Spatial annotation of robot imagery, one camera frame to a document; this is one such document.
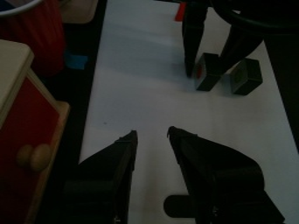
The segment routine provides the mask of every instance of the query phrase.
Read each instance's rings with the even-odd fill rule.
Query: black block
[[[264,83],[264,77],[257,59],[244,59],[230,76],[232,93],[249,95]]]
[[[212,91],[221,80],[221,58],[218,54],[205,53],[194,68],[193,77],[196,79],[197,90]]]

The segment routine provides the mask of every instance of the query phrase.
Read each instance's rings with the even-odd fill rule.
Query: white paper
[[[177,3],[109,0],[81,160],[138,131],[130,224],[196,223],[165,213],[165,199],[186,194],[167,139],[170,126],[237,149],[260,163],[266,192],[286,217],[299,223],[299,157],[268,50],[260,60],[265,83],[249,96],[230,92],[225,76],[210,92],[196,91],[184,68],[182,23]],[[229,24],[210,10],[200,55],[221,53]]]

